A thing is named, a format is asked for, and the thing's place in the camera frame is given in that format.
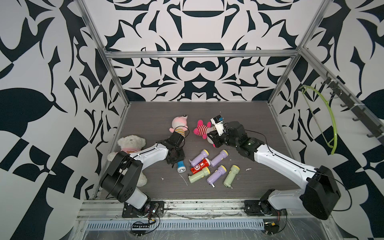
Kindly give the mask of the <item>blue flashlight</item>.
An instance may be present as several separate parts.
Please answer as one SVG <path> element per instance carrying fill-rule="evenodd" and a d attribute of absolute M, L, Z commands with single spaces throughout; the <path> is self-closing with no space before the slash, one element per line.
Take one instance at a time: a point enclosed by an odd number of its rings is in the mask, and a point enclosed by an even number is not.
<path fill-rule="evenodd" d="M 177 163 L 177 171 L 179 174 L 184 173 L 187 170 L 183 161 Z"/>

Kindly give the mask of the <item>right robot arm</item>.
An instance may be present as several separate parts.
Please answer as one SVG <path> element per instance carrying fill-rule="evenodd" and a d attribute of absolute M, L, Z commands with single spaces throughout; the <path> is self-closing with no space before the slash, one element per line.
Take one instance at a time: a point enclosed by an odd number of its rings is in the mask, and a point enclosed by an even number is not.
<path fill-rule="evenodd" d="M 272 149 L 267 142 L 248 137 L 238 121 L 224 123 L 221 116 L 216 116 L 211 123 L 216 129 L 208 133 L 208 137 L 216 148 L 222 145 L 233 147 L 241 156 L 273 169 L 299 187 L 287 191 L 269 189 L 251 208 L 253 215 L 271 216 L 291 209 L 305 210 L 320 220 L 329 218 L 341 198 L 330 169 L 300 163 Z"/>

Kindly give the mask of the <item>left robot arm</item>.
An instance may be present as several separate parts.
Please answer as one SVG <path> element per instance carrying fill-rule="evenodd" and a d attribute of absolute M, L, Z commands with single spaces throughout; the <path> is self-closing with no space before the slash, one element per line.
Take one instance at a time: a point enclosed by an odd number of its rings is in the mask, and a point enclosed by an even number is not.
<path fill-rule="evenodd" d="M 121 203 L 127 203 L 144 212 L 150 204 L 150 198 L 138 189 L 142 170 L 165 160 L 174 165 L 185 159 L 183 150 L 185 137 L 177 132 L 153 146 L 137 153 L 118 152 L 105 170 L 100 187 Z"/>

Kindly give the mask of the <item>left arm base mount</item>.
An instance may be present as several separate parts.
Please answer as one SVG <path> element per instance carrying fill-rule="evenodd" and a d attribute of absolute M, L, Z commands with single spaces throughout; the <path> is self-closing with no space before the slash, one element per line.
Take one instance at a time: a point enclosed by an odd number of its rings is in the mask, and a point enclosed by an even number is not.
<path fill-rule="evenodd" d="M 137 209 L 133 205 L 124 203 L 122 218 L 140 218 L 158 215 L 164 215 L 165 202 L 164 201 L 150 201 L 146 202 L 142 208 Z"/>

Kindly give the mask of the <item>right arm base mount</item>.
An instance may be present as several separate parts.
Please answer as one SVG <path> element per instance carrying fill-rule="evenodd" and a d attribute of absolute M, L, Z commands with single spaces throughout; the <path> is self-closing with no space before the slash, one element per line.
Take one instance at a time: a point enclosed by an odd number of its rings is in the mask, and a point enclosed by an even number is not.
<path fill-rule="evenodd" d="M 272 194 L 274 190 L 275 189 L 269 189 L 259 200 L 245 200 L 244 212 L 248 216 L 257 217 L 281 217 L 283 214 L 286 215 L 286 209 L 277 210 L 268 202 L 268 197 Z"/>

